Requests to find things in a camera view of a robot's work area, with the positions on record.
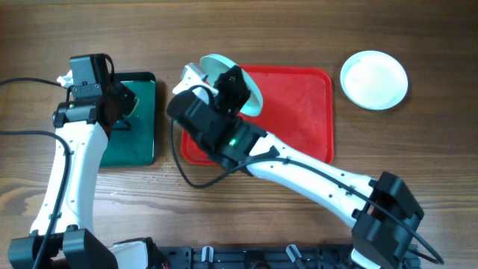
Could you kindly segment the light blue plate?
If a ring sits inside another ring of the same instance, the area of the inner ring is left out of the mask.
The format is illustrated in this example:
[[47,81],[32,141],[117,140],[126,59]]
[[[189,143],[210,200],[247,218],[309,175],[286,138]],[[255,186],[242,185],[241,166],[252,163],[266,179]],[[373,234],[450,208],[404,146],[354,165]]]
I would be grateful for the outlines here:
[[[199,64],[208,75],[207,82],[211,86],[214,85],[220,74],[229,71],[233,66],[237,65],[233,60],[219,54],[205,55],[201,57]],[[251,91],[251,94],[240,112],[250,117],[257,117],[260,115],[264,104],[261,91],[252,77],[244,69],[242,69],[242,73],[243,79],[247,88]]]

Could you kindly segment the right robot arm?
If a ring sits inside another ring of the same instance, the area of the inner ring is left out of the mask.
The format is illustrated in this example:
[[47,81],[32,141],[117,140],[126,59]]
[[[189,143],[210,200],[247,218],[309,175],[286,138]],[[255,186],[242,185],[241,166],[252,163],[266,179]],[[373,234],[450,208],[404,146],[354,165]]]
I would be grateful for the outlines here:
[[372,179],[318,161],[238,112],[251,91],[239,66],[208,84],[194,63],[184,67],[167,114],[210,160],[283,185],[330,210],[352,229],[352,259],[363,268],[398,268],[423,219],[423,209],[398,176]]

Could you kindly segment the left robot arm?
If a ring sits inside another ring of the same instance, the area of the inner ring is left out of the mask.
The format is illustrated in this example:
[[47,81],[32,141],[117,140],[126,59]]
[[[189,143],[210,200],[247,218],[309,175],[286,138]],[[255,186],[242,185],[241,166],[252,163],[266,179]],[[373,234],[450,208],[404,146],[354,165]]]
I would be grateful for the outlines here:
[[106,247],[93,233],[93,200],[111,128],[136,106],[119,81],[72,86],[55,113],[55,158],[43,205],[29,236],[13,239],[13,268],[153,268],[164,260],[151,238]]

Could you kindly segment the white plate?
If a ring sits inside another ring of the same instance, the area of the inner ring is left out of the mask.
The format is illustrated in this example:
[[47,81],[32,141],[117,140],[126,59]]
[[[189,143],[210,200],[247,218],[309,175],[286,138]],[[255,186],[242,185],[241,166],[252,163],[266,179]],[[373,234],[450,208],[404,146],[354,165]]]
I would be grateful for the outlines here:
[[385,111],[399,105],[409,91],[403,65],[376,50],[351,55],[341,67],[339,81],[351,102],[370,111]]

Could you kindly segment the green scrubbing sponge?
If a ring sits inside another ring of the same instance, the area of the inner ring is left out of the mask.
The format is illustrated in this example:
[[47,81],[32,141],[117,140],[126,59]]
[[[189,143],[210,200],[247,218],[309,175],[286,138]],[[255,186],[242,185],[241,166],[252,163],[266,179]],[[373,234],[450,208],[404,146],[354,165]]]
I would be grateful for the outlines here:
[[132,100],[131,104],[124,113],[125,117],[130,117],[135,112],[137,106],[139,105],[139,102],[140,100],[137,97]]

